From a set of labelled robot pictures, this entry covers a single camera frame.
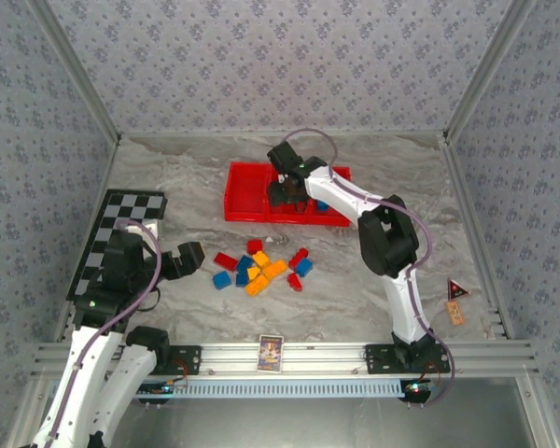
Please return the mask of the red plastic bin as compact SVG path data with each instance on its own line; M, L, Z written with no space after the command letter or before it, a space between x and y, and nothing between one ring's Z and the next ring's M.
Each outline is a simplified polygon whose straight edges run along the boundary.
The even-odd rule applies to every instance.
M310 200L303 203L272 205L269 199L268 187L277 180L278 173L268 163L266 165L265 187L263 191L264 221L281 224L306 224L314 211L314 205Z
M264 222L271 166L232 161L224 193L224 218L234 222Z
M328 166L315 169L305 179L304 186L314 205L308 224L348 227L352 219L357 219L356 200L338 185L338 181L346 181L346 178L331 172ZM317 201L326 203L329 210L317 211Z

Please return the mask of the black grey checkerboard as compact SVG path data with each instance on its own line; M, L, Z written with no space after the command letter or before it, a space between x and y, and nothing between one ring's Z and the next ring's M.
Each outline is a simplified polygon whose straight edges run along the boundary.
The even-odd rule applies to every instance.
M106 245L119 220L163 220L167 199L161 191L108 189L97 209L67 299L83 295L91 278L103 266Z

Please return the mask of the long orange lego brick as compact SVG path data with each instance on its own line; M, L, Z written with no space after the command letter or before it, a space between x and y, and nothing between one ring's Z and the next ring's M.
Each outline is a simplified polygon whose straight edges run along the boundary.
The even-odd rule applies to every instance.
M281 275L288 269L286 262L279 259L275 262L270 263L265 268L262 269L262 274L268 279L273 280L277 276Z

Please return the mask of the small circuit board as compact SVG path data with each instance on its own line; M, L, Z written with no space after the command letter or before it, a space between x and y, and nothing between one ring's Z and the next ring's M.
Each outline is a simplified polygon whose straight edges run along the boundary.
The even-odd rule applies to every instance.
M402 380L400 386L403 393L400 400L412 404L425 404L433 388L433 384L428 379Z
M139 386L139 395L173 395L186 389L188 383L183 379L173 379L162 382L147 382Z

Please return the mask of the colourful playing card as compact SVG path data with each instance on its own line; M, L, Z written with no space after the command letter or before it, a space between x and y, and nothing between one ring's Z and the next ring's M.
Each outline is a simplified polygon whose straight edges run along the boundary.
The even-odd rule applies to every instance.
M283 362L283 336L260 335L258 371L279 373Z

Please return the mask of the red triangle sign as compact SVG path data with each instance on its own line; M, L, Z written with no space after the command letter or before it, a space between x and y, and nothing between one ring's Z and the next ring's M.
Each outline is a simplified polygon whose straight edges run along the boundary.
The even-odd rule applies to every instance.
M465 297L470 294L470 291L468 289L462 287L451 278L447 280L447 292L449 301L454 301L460 297Z

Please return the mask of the orange paper tag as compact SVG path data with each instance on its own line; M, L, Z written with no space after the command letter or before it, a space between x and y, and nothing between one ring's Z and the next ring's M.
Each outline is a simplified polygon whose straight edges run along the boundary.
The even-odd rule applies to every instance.
M457 327L465 324L465 318L456 300L446 302L446 309L453 326Z

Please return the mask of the aluminium frame rail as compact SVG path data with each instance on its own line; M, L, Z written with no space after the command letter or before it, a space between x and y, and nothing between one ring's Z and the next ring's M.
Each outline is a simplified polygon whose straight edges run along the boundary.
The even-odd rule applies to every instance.
M281 372L293 377L368 374L364 343L286 343ZM451 366L461 377L500 378L539 372L531 344L527 341L450 341ZM58 379L63 373L69 346L45 343L38 346L32 363L33 376ZM258 374L257 343L206 343L202 348L199 375L251 377Z
M120 135L121 139L131 138L209 138L209 137L283 137L289 131L265 130L265 131L195 131L195 132L128 132ZM426 129L426 130L325 130L330 136L360 136L360 135L380 135L380 136L427 136L427 135L443 135L444 130Z
M441 138L443 140L441 143L441 150L447 171L451 178L453 193L460 209L463 227L469 242L470 253L473 258L483 296L488 304L496 309L500 318L502 330L500 332L494 331L494 334L500 339L515 339L516 334L507 310L506 301L497 281L494 265L483 238L482 228L473 205L468 185L463 176L460 161L448 139L443 135Z

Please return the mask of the aluminium frame post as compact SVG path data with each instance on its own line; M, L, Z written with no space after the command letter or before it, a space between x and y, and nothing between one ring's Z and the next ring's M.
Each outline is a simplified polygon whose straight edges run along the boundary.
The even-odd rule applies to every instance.
M489 87L500 64L538 0L511 0L480 59L468 86L444 128L447 144L456 142Z
M67 75L75 85L77 92L90 110L97 126L107 141L114 147L119 143L119 133L110 117L105 103L94 88L89 73L77 56L73 45L48 0L25 0L46 39L60 59Z

